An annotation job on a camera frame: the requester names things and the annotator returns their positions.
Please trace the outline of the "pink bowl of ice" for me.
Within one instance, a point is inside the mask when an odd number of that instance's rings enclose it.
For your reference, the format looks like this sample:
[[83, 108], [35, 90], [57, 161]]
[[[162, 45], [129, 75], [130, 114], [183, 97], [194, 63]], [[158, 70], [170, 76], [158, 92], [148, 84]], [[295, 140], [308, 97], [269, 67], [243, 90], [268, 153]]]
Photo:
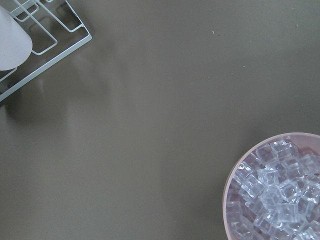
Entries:
[[232, 168], [222, 200], [230, 240], [317, 240], [320, 237], [320, 137], [270, 137]]

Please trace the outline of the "pink cup in rack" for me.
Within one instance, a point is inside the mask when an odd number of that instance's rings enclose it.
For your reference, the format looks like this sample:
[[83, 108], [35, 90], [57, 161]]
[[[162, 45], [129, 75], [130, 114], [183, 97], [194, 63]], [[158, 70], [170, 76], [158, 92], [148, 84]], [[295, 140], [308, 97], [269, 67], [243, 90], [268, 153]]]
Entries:
[[31, 37], [0, 7], [0, 70], [7, 71], [23, 64], [33, 48]]

